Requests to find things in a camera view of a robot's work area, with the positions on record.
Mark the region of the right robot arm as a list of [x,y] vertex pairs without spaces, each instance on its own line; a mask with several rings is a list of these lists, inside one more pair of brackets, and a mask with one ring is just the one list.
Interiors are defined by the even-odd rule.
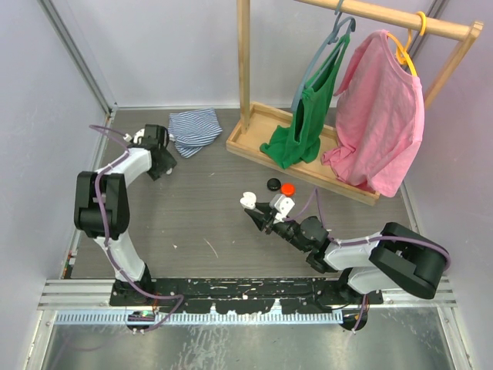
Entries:
[[337,292],[348,304],[373,291],[392,288],[431,300],[451,265],[451,256],[444,247],[395,222],[370,236],[341,240],[332,238],[316,216],[300,223],[290,219],[290,198],[240,203],[259,231],[275,233],[305,253],[315,271],[339,271]]

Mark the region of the orange earbud case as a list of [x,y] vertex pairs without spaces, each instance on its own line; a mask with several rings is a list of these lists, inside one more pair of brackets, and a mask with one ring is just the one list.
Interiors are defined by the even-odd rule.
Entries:
[[280,192],[286,197],[292,197],[296,193],[296,187],[292,183],[283,183]]

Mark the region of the white earbud case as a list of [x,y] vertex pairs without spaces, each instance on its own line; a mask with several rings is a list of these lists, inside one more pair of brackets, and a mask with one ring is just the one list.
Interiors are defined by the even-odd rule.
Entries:
[[240,198],[240,204],[243,209],[254,210],[257,206],[257,196],[253,192],[244,192],[243,196]]

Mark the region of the black earbud charging case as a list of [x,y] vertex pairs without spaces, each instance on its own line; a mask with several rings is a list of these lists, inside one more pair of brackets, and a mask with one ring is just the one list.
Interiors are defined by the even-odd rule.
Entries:
[[280,182],[279,179],[272,177],[267,181],[267,189],[269,191],[278,191],[282,187],[282,183]]

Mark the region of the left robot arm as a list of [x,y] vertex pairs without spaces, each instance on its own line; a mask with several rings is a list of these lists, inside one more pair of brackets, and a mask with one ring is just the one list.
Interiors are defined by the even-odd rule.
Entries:
[[143,174],[156,181],[170,175],[177,165],[168,151],[169,130],[147,124],[134,135],[91,125],[122,145],[117,159],[95,171],[78,174],[74,224],[103,250],[116,281],[114,295],[126,294],[137,305],[158,298],[147,264],[139,257],[129,236],[130,206],[127,188]]

